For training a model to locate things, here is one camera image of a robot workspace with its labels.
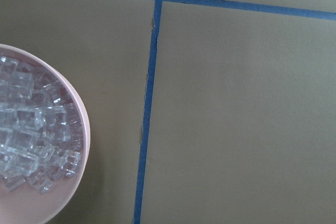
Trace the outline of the pile of clear ice cubes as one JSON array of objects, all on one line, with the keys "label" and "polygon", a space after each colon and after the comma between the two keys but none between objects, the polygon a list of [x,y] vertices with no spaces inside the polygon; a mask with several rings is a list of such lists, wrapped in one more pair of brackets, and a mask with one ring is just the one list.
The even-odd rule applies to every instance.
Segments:
[{"label": "pile of clear ice cubes", "polygon": [[74,177],[81,163],[82,121],[71,94],[43,66],[1,54],[1,182],[40,193]]}]

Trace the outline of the pink bowl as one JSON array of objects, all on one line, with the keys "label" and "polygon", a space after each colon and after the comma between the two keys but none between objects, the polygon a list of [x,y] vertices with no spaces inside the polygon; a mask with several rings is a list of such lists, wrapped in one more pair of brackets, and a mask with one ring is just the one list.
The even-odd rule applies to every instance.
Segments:
[{"label": "pink bowl", "polygon": [[23,184],[13,191],[1,185],[1,223],[47,223],[62,211],[75,194],[83,177],[90,151],[90,122],[85,105],[72,84],[56,69],[22,49],[1,44],[1,52],[48,69],[70,92],[77,106],[83,127],[83,148],[80,167],[72,178],[62,178],[46,193],[41,194]]}]

